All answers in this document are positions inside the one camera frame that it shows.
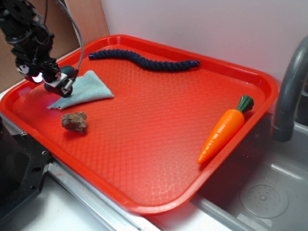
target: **light blue cloth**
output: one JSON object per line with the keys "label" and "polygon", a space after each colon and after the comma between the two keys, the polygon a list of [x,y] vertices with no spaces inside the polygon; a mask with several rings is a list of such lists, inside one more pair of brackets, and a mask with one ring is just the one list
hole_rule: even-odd
{"label": "light blue cloth", "polygon": [[93,71],[87,71],[84,76],[77,77],[73,84],[73,93],[67,98],[60,98],[48,109],[64,109],[78,103],[113,98],[114,95]]}

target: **red tray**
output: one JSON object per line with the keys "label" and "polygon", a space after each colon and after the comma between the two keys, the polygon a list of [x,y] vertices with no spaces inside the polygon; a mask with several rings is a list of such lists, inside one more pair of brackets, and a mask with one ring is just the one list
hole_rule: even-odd
{"label": "red tray", "polygon": [[[186,72],[144,70],[128,60],[89,60],[101,49],[127,49],[158,61],[199,60]],[[77,51],[59,62],[76,66]],[[80,75],[93,70],[115,95],[64,110],[47,109],[59,96],[25,81],[0,110],[51,153],[127,210],[162,213],[191,199],[264,115],[278,95],[262,72],[125,35],[86,46]],[[203,165],[197,157],[221,115],[242,95],[255,100],[245,125]],[[61,116],[84,111],[86,135],[61,127]]]}

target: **twisted rope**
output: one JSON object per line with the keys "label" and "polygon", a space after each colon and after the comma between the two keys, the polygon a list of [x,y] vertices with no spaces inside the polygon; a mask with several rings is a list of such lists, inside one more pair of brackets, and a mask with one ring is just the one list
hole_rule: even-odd
{"label": "twisted rope", "polygon": [[153,70],[153,71],[186,71],[192,67],[197,67],[199,61],[182,61],[182,62],[160,62],[153,61],[142,57],[133,51],[112,49],[112,50],[102,50],[95,53],[89,54],[89,59],[105,59],[105,58],[119,58],[119,59],[128,59],[144,69]]}

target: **tray rim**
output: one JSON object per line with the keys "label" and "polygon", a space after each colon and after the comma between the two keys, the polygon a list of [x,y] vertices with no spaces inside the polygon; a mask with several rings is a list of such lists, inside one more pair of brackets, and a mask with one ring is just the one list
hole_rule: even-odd
{"label": "tray rim", "polygon": [[[181,204],[189,201],[194,194],[197,192],[197,190],[206,182],[206,180],[215,172],[215,170],[223,163],[223,161],[232,153],[232,151],[235,149],[235,147],[240,143],[240,141],[245,137],[245,135],[253,128],[253,126],[261,119],[261,117],[267,112],[268,108],[275,102],[278,96],[278,84],[276,81],[268,74],[254,70],[252,68],[247,68],[241,65],[229,63],[226,61],[222,61],[219,59],[211,58],[208,56],[196,54],[189,51],[184,51],[181,49],[173,48],[170,46],[166,46],[163,44],[151,42],[148,40],[144,40],[141,38],[136,38],[128,35],[111,35],[106,36],[103,38],[99,38],[89,44],[85,47],[85,57],[97,50],[98,48],[101,48],[102,45],[116,45],[116,44],[122,44],[123,41],[133,41],[134,46],[140,45],[140,43],[145,44],[147,46],[152,46],[159,48],[158,51],[169,51],[171,53],[179,54],[178,58],[179,60],[191,58],[191,59],[202,59],[206,60],[205,62],[200,63],[200,68],[206,66],[206,69],[214,69],[213,65],[219,65],[223,66],[224,69],[229,69],[234,72],[234,75],[243,74],[243,73],[249,73],[253,74],[259,77],[258,81],[252,81],[249,83],[252,83],[259,87],[265,94],[265,101],[260,106],[260,108],[249,118],[249,120],[246,121],[243,128],[233,137],[233,139],[223,148],[221,151],[213,158],[207,165],[201,165],[200,168],[203,168],[200,175],[190,184],[190,186],[177,198],[169,201],[168,203],[162,204],[162,205],[140,205],[128,196],[126,196],[123,192],[121,192],[119,189],[117,189],[115,186],[110,185],[107,183],[106,180],[99,178],[97,175],[92,174],[91,170],[84,167],[80,163],[74,163],[74,168],[71,168],[75,171],[75,169],[85,169],[86,174],[84,171],[82,173],[78,172],[79,175],[81,175],[83,178],[87,178],[90,176],[91,178],[91,184],[93,184],[94,187],[98,188],[101,192],[106,193],[108,196],[112,194],[111,198],[115,200],[118,204],[123,206],[125,209],[140,214],[140,215],[149,215],[149,214],[160,214],[163,212],[167,212],[169,210],[172,210]],[[74,64],[77,62],[79,56],[80,56],[80,49],[73,52],[67,57],[64,57],[63,59],[59,60],[58,64],[61,65],[68,65],[70,63]],[[0,101],[0,111],[8,117],[12,122],[14,122],[17,126],[19,126],[24,131],[28,132],[31,136],[33,136],[36,140],[43,143],[45,146],[53,147],[51,152],[54,153],[56,151],[60,151],[61,147],[57,147],[53,142],[46,139],[44,136],[42,136],[40,133],[35,131],[35,129],[31,128],[23,122],[23,120],[19,117],[17,117],[13,112],[10,111],[10,106],[13,105],[13,102],[15,102],[18,99],[18,96],[21,96],[22,93],[26,94],[31,89],[37,87],[38,85],[33,84],[28,81],[23,81],[20,84],[13,87],[11,90],[9,90]],[[60,158],[60,161],[62,161],[64,164],[67,165],[69,163],[71,157],[69,158]]]}

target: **rock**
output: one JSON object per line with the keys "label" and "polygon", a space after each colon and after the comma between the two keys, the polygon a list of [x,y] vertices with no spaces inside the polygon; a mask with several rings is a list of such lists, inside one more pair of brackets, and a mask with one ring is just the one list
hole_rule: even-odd
{"label": "rock", "polygon": [[86,118],[87,115],[84,112],[67,113],[61,117],[61,124],[66,130],[85,134],[87,128]]}

